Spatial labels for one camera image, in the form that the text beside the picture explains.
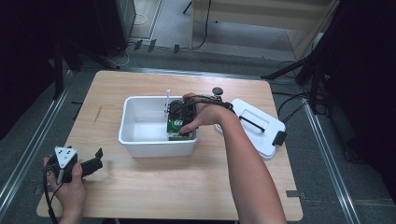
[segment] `chair leg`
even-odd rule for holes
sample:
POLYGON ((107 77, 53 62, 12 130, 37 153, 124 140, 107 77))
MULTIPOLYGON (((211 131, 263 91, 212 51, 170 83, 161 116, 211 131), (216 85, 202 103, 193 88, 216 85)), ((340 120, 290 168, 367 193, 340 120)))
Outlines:
POLYGON ((191 6, 191 2, 189 3, 189 5, 186 7, 186 9, 184 9, 183 14, 186 14, 187 9, 189 9, 189 7, 191 6))

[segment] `person's right hand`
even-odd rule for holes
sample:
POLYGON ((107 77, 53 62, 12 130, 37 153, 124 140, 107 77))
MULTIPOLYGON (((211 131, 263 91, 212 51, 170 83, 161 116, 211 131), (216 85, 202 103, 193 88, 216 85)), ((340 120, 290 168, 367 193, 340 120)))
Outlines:
MULTIPOLYGON (((183 99, 188 99, 194 96, 196 96, 196 94, 190 92, 183 95, 183 99)), ((236 117, 233 112, 221 105, 197 104, 196 109, 197 116, 195 117, 194 121, 183 126, 180 129, 181 133, 192 132, 194 129, 198 128, 201 125, 219 124, 221 126, 221 123, 224 119, 227 119, 230 116, 236 117)))

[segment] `person's left hand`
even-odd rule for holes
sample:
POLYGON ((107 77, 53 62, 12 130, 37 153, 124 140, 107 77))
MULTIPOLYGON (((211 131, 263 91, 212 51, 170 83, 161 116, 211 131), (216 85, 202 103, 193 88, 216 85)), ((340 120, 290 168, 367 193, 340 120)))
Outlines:
MULTIPOLYGON (((49 159, 48 157, 44 158, 44 166, 49 159)), ((70 183, 64 183, 55 194, 55 197, 64 209, 61 223, 80 223, 82 220, 86 192, 84 180, 81 179, 81 176, 81 164, 76 163, 72 170, 72 181, 70 183)), ((52 171, 47 175, 47 181, 52 190, 60 187, 60 185, 56 184, 56 177, 52 171)))

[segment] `white plastic bin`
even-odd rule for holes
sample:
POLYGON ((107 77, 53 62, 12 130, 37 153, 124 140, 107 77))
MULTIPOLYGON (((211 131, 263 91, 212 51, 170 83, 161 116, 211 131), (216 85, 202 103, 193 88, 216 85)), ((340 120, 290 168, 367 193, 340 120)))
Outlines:
MULTIPOLYGON (((169 103, 182 100, 171 96, 169 103)), ((172 157, 191 155, 199 137, 196 129, 192 140, 168 141, 166 96, 132 96, 125 100, 119 141, 133 157, 172 157)))
MULTIPOLYGON (((262 132, 257 127, 241 119, 242 127, 253 146, 264 160, 271 160, 278 147, 277 145, 273 145, 274 140, 278 132, 286 131, 285 124, 243 100, 234 99, 231 101, 231 104, 233 104, 233 111, 235 111, 238 117, 243 116, 245 119, 264 128, 265 131, 262 132)), ((218 124, 215 125, 215 128, 222 133, 222 129, 218 124)))

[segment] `power cord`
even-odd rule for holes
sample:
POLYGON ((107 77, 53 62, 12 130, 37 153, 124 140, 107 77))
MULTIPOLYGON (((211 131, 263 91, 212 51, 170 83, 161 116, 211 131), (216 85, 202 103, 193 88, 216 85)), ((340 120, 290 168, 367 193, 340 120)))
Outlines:
POLYGON ((52 203, 53 197, 55 196, 55 194, 59 191, 59 189, 64 185, 64 182, 62 182, 62 184, 53 192, 52 196, 50 197, 49 202, 52 203))
POLYGON ((209 7, 207 8, 207 14, 206 14, 206 22, 205 22, 205 37, 204 40, 202 41, 202 43, 194 48, 191 48, 190 50, 197 50, 199 49, 205 42, 206 42, 206 38, 207 38, 207 22, 209 21, 209 12, 210 12, 210 6, 212 5, 212 0, 209 0, 209 7))
POLYGON ((126 49, 125 49, 125 54, 127 56, 127 61, 126 63, 114 63, 113 61, 111 61, 109 58, 106 57, 106 59, 111 62, 112 64, 116 65, 116 66, 124 66, 129 62, 129 53, 128 53, 128 48, 132 47, 133 45, 129 45, 126 49))
POLYGON ((47 175, 49 174, 50 171, 50 166, 47 163, 47 166, 45 168, 45 170, 43 171, 43 189, 44 189, 44 195, 46 196, 46 202, 47 202, 47 206, 49 207, 49 217, 52 221, 53 224, 58 224, 58 219, 55 216, 55 213, 53 212, 53 208, 52 208, 52 199, 53 196, 56 194, 56 192, 58 192, 58 190, 61 188, 61 185, 59 188, 56 189, 56 191, 52 194, 52 197, 50 198, 49 195, 49 188, 48 188, 48 182, 47 182, 47 175))
POLYGON ((143 25, 143 24, 145 24, 145 23, 148 21, 148 17, 145 16, 145 15, 142 15, 142 14, 137 14, 137 13, 136 13, 136 15, 135 15, 135 16, 132 16, 132 17, 134 17, 134 18, 136 19, 137 16, 141 16, 141 17, 145 18, 145 21, 140 22, 140 23, 134 23, 134 25, 143 25))
MULTIPOLYGON (((287 99, 286 101, 284 101, 284 102, 279 106, 278 110, 276 111, 276 113, 277 113, 278 116, 280 115, 280 110, 283 108, 283 106, 284 106, 287 102, 289 102, 289 101, 291 101, 291 100, 293 100, 293 99, 296 99, 296 98, 303 98, 303 99, 305 99, 305 101, 304 101, 301 105, 299 105, 299 107, 297 107, 293 112, 291 112, 289 115, 287 115, 287 116, 282 120, 283 123, 288 122, 288 121, 289 121, 298 111, 300 111, 305 105, 308 105, 309 102, 310 102, 310 100, 311 100, 310 97, 309 97, 310 92, 303 92, 303 93, 299 93, 299 94, 290 94, 290 93, 285 93, 285 92, 273 91, 272 94, 289 95, 289 96, 291 96, 289 99, 287 99)), ((317 105, 325 105, 324 102, 323 102, 322 100, 319 100, 319 99, 316 99, 315 102, 317 103, 317 105)))

